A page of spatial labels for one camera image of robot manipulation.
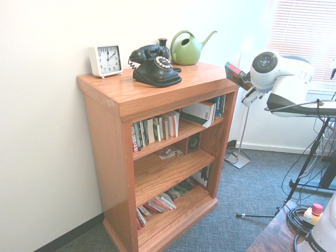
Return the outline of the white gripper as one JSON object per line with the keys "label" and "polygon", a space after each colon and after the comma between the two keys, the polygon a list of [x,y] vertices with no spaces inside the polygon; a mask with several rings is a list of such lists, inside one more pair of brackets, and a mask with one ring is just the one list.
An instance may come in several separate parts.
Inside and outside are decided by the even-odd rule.
{"label": "white gripper", "polygon": [[256,99],[262,99],[265,95],[264,92],[259,92],[255,87],[251,84],[250,72],[246,73],[243,76],[243,82],[246,83],[247,92],[242,97],[242,103],[249,107]]}

